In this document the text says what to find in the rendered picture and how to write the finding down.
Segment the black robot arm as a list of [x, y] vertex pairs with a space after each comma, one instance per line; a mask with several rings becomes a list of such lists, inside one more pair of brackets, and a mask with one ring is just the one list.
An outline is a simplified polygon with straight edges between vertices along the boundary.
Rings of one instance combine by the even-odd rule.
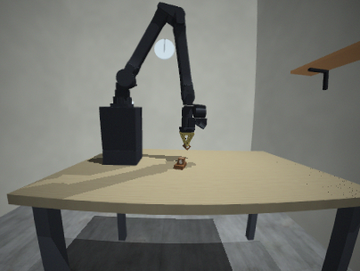
[[[182, 117], [193, 116], [193, 118], [189, 118], [188, 127], [195, 127], [196, 125], [204, 129], [205, 126], [207, 126], [207, 119], [201, 118], [206, 117], [206, 106], [192, 104], [195, 99], [195, 95], [192, 84], [186, 39], [184, 9], [182, 7], [178, 7], [172, 4], [165, 4], [162, 2], [159, 2], [157, 7], [158, 9], [154, 14], [151, 23], [145, 30], [143, 37], [141, 38], [130, 60], [127, 62], [126, 67], [117, 72], [115, 96], [113, 96], [113, 103], [111, 103], [110, 106], [134, 107], [132, 104], [132, 97], [130, 97], [129, 89], [137, 86], [135, 77], [141, 69], [145, 58], [147, 57], [161, 30], [166, 25], [166, 23], [168, 23], [172, 27], [174, 25], [173, 33], [176, 43], [176, 56], [180, 77], [181, 98], [184, 106], [182, 108]], [[194, 106], [185, 107], [186, 105]]]

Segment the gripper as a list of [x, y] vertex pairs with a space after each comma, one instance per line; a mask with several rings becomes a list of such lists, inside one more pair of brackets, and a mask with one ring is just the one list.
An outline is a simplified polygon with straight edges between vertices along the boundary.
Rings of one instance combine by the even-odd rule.
[[[179, 127], [179, 134], [182, 137], [185, 146], [189, 146], [189, 143], [191, 142], [194, 136], [194, 130], [195, 130], [195, 127], [188, 127], [189, 118], [192, 117], [182, 117], [182, 126]], [[187, 140], [185, 140], [185, 136], [188, 136]]]

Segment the brown open tray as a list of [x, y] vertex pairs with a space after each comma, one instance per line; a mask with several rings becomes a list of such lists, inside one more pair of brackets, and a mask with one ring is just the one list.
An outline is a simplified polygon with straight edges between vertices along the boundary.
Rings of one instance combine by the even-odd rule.
[[187, 164], [187, 162], [185, 162], [184, 165], [179, 165], [178, 162], [177, 162], [177, 163], [174, 165], [174, 168], [175, 168], [175, 169], [181, 169], [181, 170], [183, 170], [183, 169], [185, 168], [186, 164]]

